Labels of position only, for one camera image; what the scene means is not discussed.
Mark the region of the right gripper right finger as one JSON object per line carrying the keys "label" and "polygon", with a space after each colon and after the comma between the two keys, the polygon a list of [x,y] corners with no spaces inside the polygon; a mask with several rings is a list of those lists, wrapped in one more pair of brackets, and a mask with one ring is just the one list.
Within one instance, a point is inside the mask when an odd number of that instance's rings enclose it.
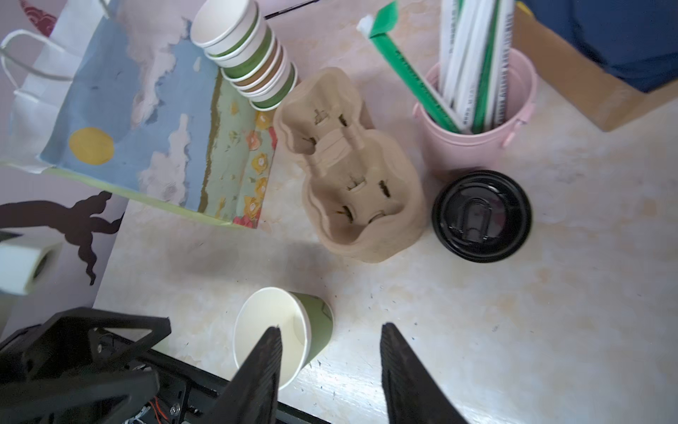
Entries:
{"label": "right gripper right finger", "polygon": [[381,329],[381,385],[391,423],[465,423],[394,323]]}

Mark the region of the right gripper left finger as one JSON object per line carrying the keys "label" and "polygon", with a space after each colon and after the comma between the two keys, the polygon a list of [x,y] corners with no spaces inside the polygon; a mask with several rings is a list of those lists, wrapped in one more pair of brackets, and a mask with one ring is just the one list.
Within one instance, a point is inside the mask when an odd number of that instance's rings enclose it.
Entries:
{"label": "right gripper left finger", "polygon": [[282,345],[280,329],[267,328],[203,422],[275,423]]}

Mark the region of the green paper cup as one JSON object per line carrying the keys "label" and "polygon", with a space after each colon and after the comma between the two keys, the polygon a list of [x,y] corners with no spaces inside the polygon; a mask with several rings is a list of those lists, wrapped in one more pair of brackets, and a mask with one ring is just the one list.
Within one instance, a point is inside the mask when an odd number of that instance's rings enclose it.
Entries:
{"label": "green paper cup", "polygon": [[279,388],[283,390],[328,345],[334,330],[334,313],[325,300],[314,295],[277,287],[260,289],[247,299],[237,316],[233,354],[238,367],[270,327],[281,332]]}

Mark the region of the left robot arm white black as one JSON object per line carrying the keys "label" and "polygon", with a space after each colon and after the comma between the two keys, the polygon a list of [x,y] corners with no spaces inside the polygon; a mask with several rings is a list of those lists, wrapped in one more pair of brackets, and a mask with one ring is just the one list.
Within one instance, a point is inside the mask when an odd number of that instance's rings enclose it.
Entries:
{"label": "left robot arm white black", "polygon": [[1,231],[1,292],[26,296],[43,283],[58,261],[63,242]]}

